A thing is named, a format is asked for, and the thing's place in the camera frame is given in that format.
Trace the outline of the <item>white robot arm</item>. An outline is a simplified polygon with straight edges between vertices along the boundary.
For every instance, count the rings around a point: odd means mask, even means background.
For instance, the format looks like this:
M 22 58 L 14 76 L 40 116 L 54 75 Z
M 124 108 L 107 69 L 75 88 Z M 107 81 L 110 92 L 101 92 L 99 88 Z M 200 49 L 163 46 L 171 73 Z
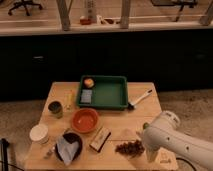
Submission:
M 179 117 L 162 111 L 142 132 L 147 160 L 153 162 L 161 147 L 213 171 L 213 143 L 197 139 L 177 130 Z

